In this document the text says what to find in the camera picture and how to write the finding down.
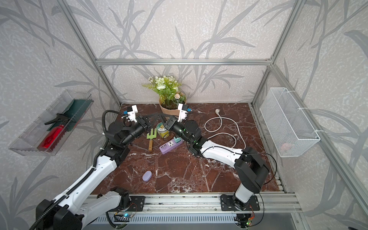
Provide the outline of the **teal charger adapter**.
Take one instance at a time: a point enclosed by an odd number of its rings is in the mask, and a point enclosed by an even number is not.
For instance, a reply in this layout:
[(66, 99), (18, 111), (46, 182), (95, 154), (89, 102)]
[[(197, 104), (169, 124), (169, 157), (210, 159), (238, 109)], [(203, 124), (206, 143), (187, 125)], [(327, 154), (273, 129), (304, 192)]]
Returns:
[(174, 137), (173, 139), (174, 139), (175, 143), (179, 143), (179, 142), (182, 141), (182, 139), (180, 137)]

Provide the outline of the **purple power strip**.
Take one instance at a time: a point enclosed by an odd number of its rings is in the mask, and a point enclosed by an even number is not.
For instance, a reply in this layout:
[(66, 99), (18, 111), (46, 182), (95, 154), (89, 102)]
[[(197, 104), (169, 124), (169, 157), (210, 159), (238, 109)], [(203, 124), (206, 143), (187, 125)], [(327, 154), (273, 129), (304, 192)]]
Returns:
[(166, 154), (166, 153), (174, 150), (178, 146), (180, 146), (182, 143), (183, 143), (183, 140), (179, 143), (175, 143), (174, 139), (171, 139), (170, 141), (168, 141), (164, 145), (160, 146), (159, 149), (160, 149), (162, 154)]

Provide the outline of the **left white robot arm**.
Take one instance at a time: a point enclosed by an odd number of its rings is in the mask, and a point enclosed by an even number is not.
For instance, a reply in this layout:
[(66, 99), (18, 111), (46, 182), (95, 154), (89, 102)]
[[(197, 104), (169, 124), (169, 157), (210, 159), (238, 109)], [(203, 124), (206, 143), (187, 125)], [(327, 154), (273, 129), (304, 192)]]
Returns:
[(109, 211), (126, 210), (133, 204), (129, 192), (114, 188), (106, 195), (84, 205), (92, 191), (127, 157), (129, 145), (143, 133), (148, 133), (155, 124), (158, 114), (147, 116), (128, 116), (134, 124), (113, 122), (106, 126), (102, 119), (106, 142), (95, 155), (91, 167), (64, 192), (53, 200), (43, 200), (36, 207), (36, 220), (32, 230), (82, 230), (102, 214)]

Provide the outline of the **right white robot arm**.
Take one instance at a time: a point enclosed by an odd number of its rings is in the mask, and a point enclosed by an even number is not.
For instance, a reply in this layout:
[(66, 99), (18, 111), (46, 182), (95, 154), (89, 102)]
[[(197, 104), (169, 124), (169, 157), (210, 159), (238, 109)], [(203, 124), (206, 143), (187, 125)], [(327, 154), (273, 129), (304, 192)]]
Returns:
[(246, 204), (253, 195), (261, 192), (270, 169), (253, 148), (235, 149), (216, 144), (202, 136), (201, 129), (194, 120), (183, 123), (175, 116), (162, 113), (138, 116), (138, 118), (147, 121), (147, 127), (151, 127), (159, 118), (165, 129), (187, 143), (187, 148), (192, 155), (216, 160), (234, 168), (241, 182), (233, 195), (235, 203)]

